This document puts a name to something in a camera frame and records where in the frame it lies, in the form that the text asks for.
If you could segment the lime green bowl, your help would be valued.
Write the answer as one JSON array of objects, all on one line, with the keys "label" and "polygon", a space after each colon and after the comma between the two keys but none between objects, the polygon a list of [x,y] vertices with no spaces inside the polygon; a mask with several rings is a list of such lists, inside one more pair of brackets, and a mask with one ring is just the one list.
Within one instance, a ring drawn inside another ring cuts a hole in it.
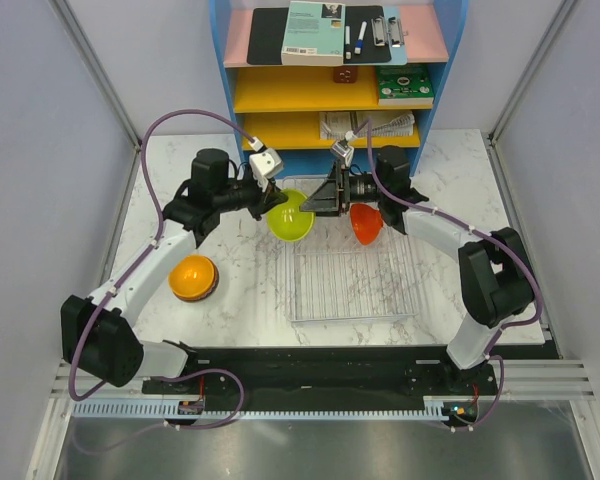
[{"label": "lime green bowl", "polygon": [[284,189],[283,193],[287,195],[287,200],[267,213],[267,226],[279,240],[297,242],[309,234],[314,226],[316,215],[300,209],[308,199],[303,192]]}]

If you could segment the red orange bowl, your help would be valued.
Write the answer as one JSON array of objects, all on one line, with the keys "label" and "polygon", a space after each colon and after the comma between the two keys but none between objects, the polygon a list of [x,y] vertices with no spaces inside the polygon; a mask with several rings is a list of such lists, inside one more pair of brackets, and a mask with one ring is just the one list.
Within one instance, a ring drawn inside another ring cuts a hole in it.
[{"label": "red orange bowl", "polygon": [[350,221],[353,232],[362,245],[373,243],[384,226],[380,211],[367,204],[353,204],[350,208]]}]

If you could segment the yellow orange bowl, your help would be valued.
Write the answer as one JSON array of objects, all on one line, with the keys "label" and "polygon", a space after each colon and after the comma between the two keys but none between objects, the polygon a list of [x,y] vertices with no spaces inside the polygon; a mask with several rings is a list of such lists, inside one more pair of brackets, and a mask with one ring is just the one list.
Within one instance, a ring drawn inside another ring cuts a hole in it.
[{"label": "yellow orange bowl", "polygon": [[216,267],[209,258],[191,255],[170,272],[168,283],[173,293],[196,295],[210,286],[215,275]]}]

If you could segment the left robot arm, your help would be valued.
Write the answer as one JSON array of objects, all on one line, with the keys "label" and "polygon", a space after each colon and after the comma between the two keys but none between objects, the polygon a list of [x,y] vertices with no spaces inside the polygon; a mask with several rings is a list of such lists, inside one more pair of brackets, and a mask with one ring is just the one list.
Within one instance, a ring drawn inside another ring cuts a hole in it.
[{"label": "left robot arm", "polygon": [[147,243],[89,295],[72,295],[64,301],[62,353],[71,381],[84,371],[115,387],[136,377],[164,377],[178,393],[196,388],[200,371],[187,361],[186,345],[142,342],[133,327],[157,288],[201,246],[222,214],[246,210],[259,220],[287,200],[275,184],[283,161],[274,149],[259,146],[238,178],[230,177],[229,166],[225,151],[200,150],[191,162],[189,178],[158,209],[157,231]]}]

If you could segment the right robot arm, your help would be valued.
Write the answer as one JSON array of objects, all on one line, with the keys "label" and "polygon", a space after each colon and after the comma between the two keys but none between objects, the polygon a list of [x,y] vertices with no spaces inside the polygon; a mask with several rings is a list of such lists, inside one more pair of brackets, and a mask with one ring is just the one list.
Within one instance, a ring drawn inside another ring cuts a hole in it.
[{"label": "right robot arm", "polygon": [[331,147],[333,166],[326,180],[300,209],[321,217],[348,215],[359,243],[372,243],[384,227],[420,239],[457,262],[466,315],[446,348],[449,362],[438,368],[447,392],[463,392],[474,381],[502,332],[516,326],[514,316],[541,294],[518,232],[510,227],[484,233],[438,209],[408,176],[402,148],[386,146],[371,154],[370,170],[351,171],[353,148]]}]

